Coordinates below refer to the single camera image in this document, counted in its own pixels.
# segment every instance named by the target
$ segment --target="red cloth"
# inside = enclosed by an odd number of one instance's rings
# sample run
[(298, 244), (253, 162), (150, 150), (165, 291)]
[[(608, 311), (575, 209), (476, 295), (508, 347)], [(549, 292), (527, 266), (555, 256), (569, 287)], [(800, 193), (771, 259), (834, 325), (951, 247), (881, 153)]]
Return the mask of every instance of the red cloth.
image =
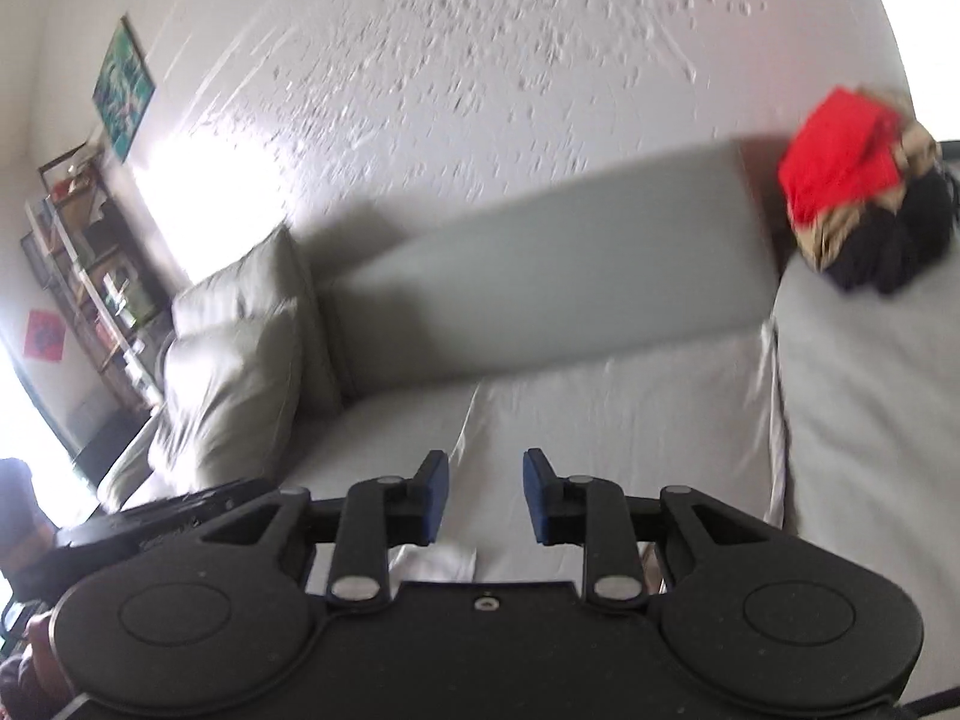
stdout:
[(901, 183), (891, 152), (900, 136), (896, 111), (846, 89), (833, 90), (810, 114), (779, 166), (793, 223), (808, 226), (821, 211)]

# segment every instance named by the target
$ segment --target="green painting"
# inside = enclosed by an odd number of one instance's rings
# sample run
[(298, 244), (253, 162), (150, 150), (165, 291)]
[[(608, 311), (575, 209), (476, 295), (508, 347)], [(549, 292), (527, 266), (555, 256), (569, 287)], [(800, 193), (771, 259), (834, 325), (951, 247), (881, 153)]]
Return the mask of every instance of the green painting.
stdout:
[(93, 103), (121, 162), (127, 160), (155, 88), (127, 20), (121, 19), (93, 90)]

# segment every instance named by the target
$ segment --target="couch backrest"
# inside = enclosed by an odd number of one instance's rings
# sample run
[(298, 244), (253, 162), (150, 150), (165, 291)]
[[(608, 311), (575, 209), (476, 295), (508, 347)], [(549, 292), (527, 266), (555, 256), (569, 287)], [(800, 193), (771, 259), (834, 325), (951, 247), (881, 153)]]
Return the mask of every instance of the couch backrest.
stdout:
[(334, 367), (360, 397), (750, 326), (776, 282), (729, 143), (465, 218), (319, 292)]

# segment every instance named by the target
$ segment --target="red paper on wall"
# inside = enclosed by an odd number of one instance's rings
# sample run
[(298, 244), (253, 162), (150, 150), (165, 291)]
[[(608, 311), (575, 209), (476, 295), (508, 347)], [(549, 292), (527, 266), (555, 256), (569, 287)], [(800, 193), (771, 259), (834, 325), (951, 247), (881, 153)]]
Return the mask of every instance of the red paper on wall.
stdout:
[(66, 322), (52, 311), (31, 311), (23, 356), (32, 360), (59, 362), (64, 358)]

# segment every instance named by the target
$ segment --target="screw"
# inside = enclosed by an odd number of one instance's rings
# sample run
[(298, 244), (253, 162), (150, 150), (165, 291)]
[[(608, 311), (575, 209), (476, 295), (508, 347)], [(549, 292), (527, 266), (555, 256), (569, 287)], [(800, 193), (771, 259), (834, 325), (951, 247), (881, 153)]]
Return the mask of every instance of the screw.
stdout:
[(500, 602), (491, 595), (485, 595), (473, 602), (473, 608), (477, 611), (496, 611), (500, 608)]
[(380, 592), (380, 582), (371, 577), (341, 577), (330, 587), (341, 601), (369, 601)]
[(593, 592), (606, 601), (632, 601), (643, 592), (643, 586), (633, 577), (608, 576), (598, 579)]

